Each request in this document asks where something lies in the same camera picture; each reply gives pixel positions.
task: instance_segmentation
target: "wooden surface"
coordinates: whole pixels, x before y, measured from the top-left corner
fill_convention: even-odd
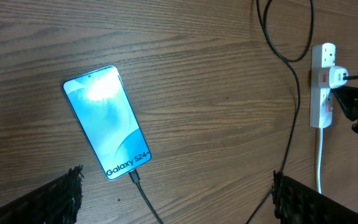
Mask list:
[[[334,42],[337,64],[358,74],[358,1],[315,9],[312,44]],[[287,57],[301,53],[309,24],[307,0],[272,3],[268,29]],[[310,60],[293,64],[301,110],[285,173],[313,187]],[[60,89],[109,64],[153,154],[139,174],[162,220],[244,223],[280,166],[296,101],[252,0],[0,1],[0,206],[83,164],[78,223],[156,223],[128,176],[106,180]],[[358,135],[337,106],[323,192],[358,210]],[[252,223],[279,223],[271,198]]]

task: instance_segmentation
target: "white power strip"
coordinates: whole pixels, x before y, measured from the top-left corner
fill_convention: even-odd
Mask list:
[[[346,84],[345,68],[335,66],[334,44],[315,45],[311,52],[310,126],[326,128],[333,121],[332,88]]]

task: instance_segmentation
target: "plug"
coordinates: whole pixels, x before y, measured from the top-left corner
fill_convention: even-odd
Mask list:
[[[344,77],[347,77],[346,68],[332,66],[326,68],[316,68],[318,70],[318,86],[320,88],[338,88],[347,83]]]

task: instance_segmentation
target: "white cable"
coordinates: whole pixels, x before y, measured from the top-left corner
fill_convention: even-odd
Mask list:
[[[323,129],[318,128],[318,149],[316,153],[316,188],[317,192],[322,193],[321,191],[321,160],[323,159]]]

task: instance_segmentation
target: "blue screen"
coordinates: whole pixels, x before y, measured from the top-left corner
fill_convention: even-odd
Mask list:
[[[115,67],[68,80],[63,91],[109,180],[151,159]]]

